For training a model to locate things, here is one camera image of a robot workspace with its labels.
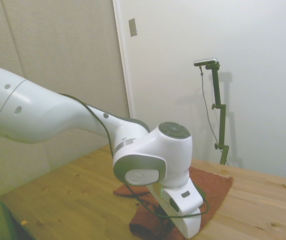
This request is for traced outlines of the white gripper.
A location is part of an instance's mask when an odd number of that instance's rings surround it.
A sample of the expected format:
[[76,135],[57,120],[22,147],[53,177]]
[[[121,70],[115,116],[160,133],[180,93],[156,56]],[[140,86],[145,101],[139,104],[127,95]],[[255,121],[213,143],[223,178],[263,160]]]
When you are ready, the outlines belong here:
[[201,227],[201,215],[199,212],[192,214],[176,216],[170,218],[182,235],[190,239],[195,236]]

